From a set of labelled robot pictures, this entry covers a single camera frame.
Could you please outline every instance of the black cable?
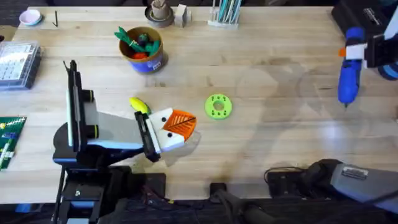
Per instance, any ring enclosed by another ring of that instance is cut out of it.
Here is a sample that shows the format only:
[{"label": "black cable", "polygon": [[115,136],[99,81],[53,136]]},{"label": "black cable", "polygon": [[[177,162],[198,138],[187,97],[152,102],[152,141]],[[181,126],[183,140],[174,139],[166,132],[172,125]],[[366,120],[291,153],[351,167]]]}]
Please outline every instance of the black cable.
[{"label": "black cable", "polygon": [[268,179],[267,179],[268,173],[269,173],[270,171],[276,170],[276,169],[296,169],[296,170],[301,170],[301,171],[304,170],[304,169],[302,169],[302,168],[294,167],[294,166],[273,167],[273,168],[267,169],[267,170],[264,172],[264,176],[263,176],[264,181],[265,181],[267,184],[268,184]]},{"label": "black cable", "polygon": [[147,191],[149,191],[149,193],[155,195],[157,198],[159,198],[159,199],[161,199],[163,201],[166,201],[170,205],[175,205],[175,206],[183,207],[183,208],[194,208],[194,209],[197,209],[197,210],[201,210],[204,207],[203,204],[201,204],[200,207],[196,207],[195,204],[187,205],[187,204],[180,203],[178,201],[171,200],[169,198],[166,198],[166,197],[163,197],[163,196],[159,195],[157,192],[151,190],[150,188],[148,188],[146,186],[144,186],[143,189],[144,189],[144,193],[145,193],[146,197],[147,197],[147,193],[148,193]]},{"label": "black cable", "polygon": [[220,200],[221,204],[223,204],[223,206],[225,208],[226,216],[228,217],[230,224],[233,224],[234,218],[232,216],[232,208],[230,207],[230,205],[228,205],[228,202],[225,200],[225,198],[223,196],[221,196],[221,194],[218,194],[217,192],[215,194],[218,197],[218,199]]},{"label": "black cable", "polygon": [[151,204],[149,204],[149,203],[145,203],[145,206],[150,207],[150,208],[153,208],[153,209],[155,209],[155,210],[163,211],[163,212],[171,212],[171,211],[177,211],[177,210],[178,210],[178,209],[176,209],[176,208],[160,208],[160,207],[151,205]]},{"label": "black cable", "polygon": [[11,220],[11,221],[9,221],[9,222],[5,222],[4,224],[15,224],[15,223],[19,223],[19,222],[23,221],[24,219],[29,218],[29,217],[33,217],[33,216],[35,216],[35,215],[37,215],[37,213],[28,213],[28,214],[23,215],[22,217],[16,218],[16,219]]},{"label": "black cable", "polygon": [[126,208],[126,211],[128,211],[128,212],[142,212],[144,210],[147,210],[147,207],[142,207],[142,208],[138,208],[138,209],[128,209],[128,208]]},{"label": "black cable", "polygon": [[65,166],[62,166],[60,182],[58,184],[57,199],[55,200],[55,209],[54,209],[53,220],[52,220],[53,224],[58,223],[58,215],[59,215],[59,211],[60,211],[61,193],[62,193],[62,189],[63,189],[64,180],[65,180]]},{"label": "black cable", "polygon": [[377,203],[380,203],[380,202],[383,202],[383,201],[386,201],[386,200],[389,200],[389,199],[392,199],[392,198],[395,198],[395,197],[398,197],[398,190],[395,190],[395,191],[393,191],[391,193],[388,193],[388,194],[382,195],[380,197],[365,201],[358,207],[347,209],[347,210],[344,210],[344,211],[339,212],[337,214],[330,215],[329,217],[326,217],[326,218],[322,219],[321,221],[316,222],[315,224],[326,223],[327,221],[330,221],[332,219],[336,219],[336,218],[338,218],[338,217],[340,217],[342,215],[345,215],[347,213],[351,213],[351,212],[354,212],[354,211],[362,210],[362,209],[366,208],[367,206],[370,206],[370,205],[374,206]]},{"label": "black cable", "polygon": [[195,220],[197,221],[197,223],[201,224],[199,221],[199,218],[198,218],[197,210],[193,208],[192,211],[193,211],[193,216],[195,217]]}]

